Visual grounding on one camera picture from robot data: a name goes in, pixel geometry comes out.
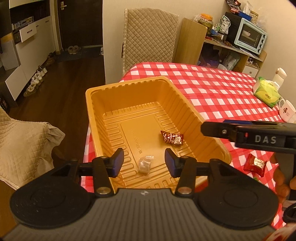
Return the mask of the person's right hand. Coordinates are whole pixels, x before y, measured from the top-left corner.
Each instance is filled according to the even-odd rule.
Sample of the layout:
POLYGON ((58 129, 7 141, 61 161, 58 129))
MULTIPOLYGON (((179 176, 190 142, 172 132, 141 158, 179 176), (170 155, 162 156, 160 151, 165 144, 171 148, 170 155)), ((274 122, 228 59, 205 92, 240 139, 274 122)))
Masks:
POLYGON ((286 199, 290 197, 290 192, 295 190, 295 176, 292 177, 295 170, 294 155, 273 153, 270 162, 278 164, 273 174, 273 180, 279 202, 284 204, 286 199))

